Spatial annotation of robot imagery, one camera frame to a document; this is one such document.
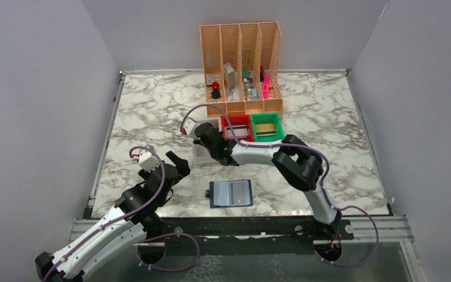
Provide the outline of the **navy blue card holder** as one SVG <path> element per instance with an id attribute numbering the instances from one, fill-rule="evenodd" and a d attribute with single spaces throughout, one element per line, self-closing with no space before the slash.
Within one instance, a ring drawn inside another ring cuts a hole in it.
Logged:
<path id="1" fill-rule="evenodd" d="M 212 181 L 205 196 L 212 209 L 253 205 L 252 183 L 247 179 Z"/>

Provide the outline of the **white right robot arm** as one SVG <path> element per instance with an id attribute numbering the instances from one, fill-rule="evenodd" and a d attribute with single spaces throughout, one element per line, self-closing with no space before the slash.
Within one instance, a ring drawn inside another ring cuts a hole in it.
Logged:
<path id="1" fill-rule="evenodd" d="M 322 153 L 294 135 L 273 142 L 236 141 L 225 139 L 223 133 L 208 122 L 185 126 L 184 131 L 193 138 L 194 144 L 206 148 L 211 158 L 223 166 L 276 167 L 287 183 L 307 198 L 314 213 L 317 235 L 330 239 L 337 234 L 341 212 L 333 207 L 323 189 L 329 169 L 322 168 L 322 163 L 327 162 Z"/>

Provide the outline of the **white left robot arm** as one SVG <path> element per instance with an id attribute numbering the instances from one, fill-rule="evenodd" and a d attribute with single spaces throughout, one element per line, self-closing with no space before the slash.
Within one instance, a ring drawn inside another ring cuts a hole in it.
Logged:
<path id="1" fill-rule="evenodd" d="M 141 183 L 125 190 L 102 218 L 64 248 L 35 259 L 41 281 L 83 281 L 105 261 L 138 241 L 154 241 L 164 233 L 156 210 L 167 203 L 173 186 L 190 174 L 189 162 L 172 151 L 165 163 L 153 147 L 130 149 L 140 166 Z"/>

